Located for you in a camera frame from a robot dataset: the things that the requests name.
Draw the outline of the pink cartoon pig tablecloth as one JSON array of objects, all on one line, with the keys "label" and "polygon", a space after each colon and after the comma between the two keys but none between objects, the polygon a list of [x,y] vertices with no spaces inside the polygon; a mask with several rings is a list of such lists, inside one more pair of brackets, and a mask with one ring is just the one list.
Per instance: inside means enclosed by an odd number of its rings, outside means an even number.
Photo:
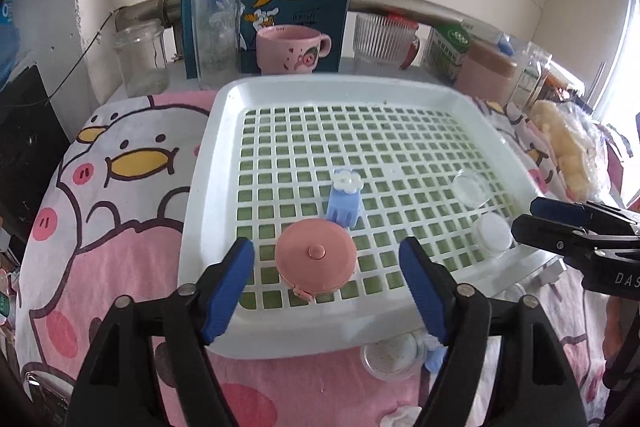
[{"label": "pink cartoon pig tablecloth", "polygon": [[[186,200],[215,100],[210,91],[97,109],[55,168],[14,289],[22,384],[63,401],[114,299],[176,288]],[[212,365],[243,426],[378,426],[413,412],[432,373],[380,381],[358,349]]]}]

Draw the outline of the clear shallow round dish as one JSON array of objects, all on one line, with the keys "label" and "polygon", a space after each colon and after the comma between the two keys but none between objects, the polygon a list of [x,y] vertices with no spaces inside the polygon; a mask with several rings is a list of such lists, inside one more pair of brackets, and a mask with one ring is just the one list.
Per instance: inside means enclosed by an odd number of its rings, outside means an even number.
[{"label": "clear shallow round dish", "polygon": [[484,206],[491,195],[486,178],[468,169],[461,169],[454,176],[451,191],[461,204],[471,209]]}]

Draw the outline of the green and white box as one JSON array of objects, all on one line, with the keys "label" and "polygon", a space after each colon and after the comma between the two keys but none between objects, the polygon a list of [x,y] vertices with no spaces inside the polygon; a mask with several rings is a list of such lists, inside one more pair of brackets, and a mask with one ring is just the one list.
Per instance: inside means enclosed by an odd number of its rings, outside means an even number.
[{"label": "green and white box", "polygon": [[454,84],[470,45],[471,37],[461,24],[433,26],[424,43],[421,67],[442,82]]}]

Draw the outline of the short clear glass jar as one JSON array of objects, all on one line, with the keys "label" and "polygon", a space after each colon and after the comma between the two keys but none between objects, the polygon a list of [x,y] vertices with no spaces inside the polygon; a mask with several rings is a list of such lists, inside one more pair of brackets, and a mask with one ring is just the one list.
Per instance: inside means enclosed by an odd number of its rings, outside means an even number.
[{"label": "short clear glass jar", "polygon": [[128,98],[168,88],[164,30],[159,20],[145,20],[114,35],[113,49]]}]

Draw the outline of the smartphone in pink case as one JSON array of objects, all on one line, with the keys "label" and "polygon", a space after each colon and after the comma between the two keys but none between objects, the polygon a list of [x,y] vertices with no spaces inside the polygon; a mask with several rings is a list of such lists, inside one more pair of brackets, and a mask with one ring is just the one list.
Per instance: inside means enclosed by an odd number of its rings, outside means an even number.
[{"label": "smartphone in pink case", "polygon": [[63,427],[66,422],[68,400],[58,389],[35,372],[27,372],[21,386],[34,413],[35,426]]}]

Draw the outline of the white round lid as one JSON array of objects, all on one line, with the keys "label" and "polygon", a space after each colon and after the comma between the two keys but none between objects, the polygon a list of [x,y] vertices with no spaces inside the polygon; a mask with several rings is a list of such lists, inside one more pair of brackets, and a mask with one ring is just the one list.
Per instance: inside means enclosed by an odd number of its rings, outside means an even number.
[{"label": "white round lid", "polygon": [[489,258],[498,258],[512,245],[509,222],[495,212],[483,213],[472,225],[475,246]]}]

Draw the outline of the clear round container with crumbs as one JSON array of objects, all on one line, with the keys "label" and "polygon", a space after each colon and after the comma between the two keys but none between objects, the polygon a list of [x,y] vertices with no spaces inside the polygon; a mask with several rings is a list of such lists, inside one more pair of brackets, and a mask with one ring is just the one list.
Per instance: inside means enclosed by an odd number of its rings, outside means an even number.
[{"label": "clear round container with crumbs", "polygon": [[417,329],[360,348],[366,371],[379,381],[404,381],[415,373],[427,358],[427,335]]}]

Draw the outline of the tall clear glass bottle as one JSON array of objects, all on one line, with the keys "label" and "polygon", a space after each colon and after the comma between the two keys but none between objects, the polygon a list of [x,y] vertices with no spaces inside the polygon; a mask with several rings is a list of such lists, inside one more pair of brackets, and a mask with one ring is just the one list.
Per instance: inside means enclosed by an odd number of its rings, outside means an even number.
[{"label": "tall clear glass bottle", "polygon": [[191,0],[198,82],[219,90],[240,77],[241,0]]}]

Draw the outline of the pink lidded canister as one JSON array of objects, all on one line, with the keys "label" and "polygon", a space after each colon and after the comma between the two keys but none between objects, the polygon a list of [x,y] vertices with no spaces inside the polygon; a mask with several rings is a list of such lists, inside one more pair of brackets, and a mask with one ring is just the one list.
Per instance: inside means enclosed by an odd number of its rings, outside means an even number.
[{"label": "pink lidded canister", "polygon": [[513,89],[516,63],[496,46],[474,40],[454,80],[454,89],[504,105]]}]

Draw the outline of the pink round tape measure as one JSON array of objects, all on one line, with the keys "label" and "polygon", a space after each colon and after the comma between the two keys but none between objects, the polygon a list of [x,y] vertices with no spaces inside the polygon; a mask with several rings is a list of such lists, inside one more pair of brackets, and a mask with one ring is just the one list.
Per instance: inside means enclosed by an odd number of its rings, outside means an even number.
[{"label": "pink round tape measure", "polygon": [[305,301],[342,288],[356,268],[357,248],[349,233],[320,218],[289,225],[274,247],[282,281]]}]

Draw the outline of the ribbed clear glass cup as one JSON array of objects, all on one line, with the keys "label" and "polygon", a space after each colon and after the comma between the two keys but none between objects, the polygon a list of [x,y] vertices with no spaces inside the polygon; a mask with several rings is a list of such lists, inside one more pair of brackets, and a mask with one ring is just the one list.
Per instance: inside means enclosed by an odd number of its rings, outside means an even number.
[{"label": "ribbed clear glass cup", "polygon": [[358,13],[352,48],[360,62],[399,68],[405,61],[412,36],[412,30],[389,20],[387,15]]}]

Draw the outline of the blue clip with white flower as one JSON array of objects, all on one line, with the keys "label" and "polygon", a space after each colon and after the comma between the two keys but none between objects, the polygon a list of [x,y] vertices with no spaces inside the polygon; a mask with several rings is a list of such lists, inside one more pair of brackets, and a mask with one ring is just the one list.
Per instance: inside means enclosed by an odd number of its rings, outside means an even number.
[{"label": "blue clip with white flower", "polygon": [[356,171],[336,169],[331,173],[331,190],[326,219],[342,228],[356,225],[361,207],[363,179]]}]

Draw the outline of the pink pig mug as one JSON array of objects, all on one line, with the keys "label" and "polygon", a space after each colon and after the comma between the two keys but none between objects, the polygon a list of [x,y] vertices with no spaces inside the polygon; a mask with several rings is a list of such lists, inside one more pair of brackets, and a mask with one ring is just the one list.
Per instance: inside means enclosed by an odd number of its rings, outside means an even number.
[{"label": "pink pig mug", "polygon": [[331,37],[307,26],[274,25],[256,34],[256,63],[262,75],[311,74],[331,50]]}]

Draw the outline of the white and green slotted tray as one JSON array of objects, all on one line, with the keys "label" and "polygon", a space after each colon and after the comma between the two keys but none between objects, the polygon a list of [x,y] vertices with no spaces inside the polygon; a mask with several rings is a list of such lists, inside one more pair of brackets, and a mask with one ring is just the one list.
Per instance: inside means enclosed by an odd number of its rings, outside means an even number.
[{"label": "white and green slotted tray", "polygon": [[[357,264],[338,291],[304,301],[282,280],[274,247],[292,223],[326,214],[332,174],[363,182],[350,236]],[[538,187],[466,96],[436,84],[352,75],[246,78],[216,95],[194,169],[178,280],[195,281],[238,237],[254,268],[228,329],[230,359],[331,352],[418,329],[399,268],[408,236],[459,282],[495,296],[541,268],[544,251],[480,250],[474,223],[526,213]]]}]

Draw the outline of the plastic bag of yellow snacks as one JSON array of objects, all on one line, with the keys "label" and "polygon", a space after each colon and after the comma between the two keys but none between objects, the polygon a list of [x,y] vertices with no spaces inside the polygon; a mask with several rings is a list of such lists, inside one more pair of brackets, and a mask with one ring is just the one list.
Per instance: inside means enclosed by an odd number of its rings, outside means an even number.
[{"label": "plastic bag of yellow snacks", "polygon": [[538,100],[528,116],[550,144],[568,195],[603,202],[611,191],[608,151],[593,118],[573,102]]}]

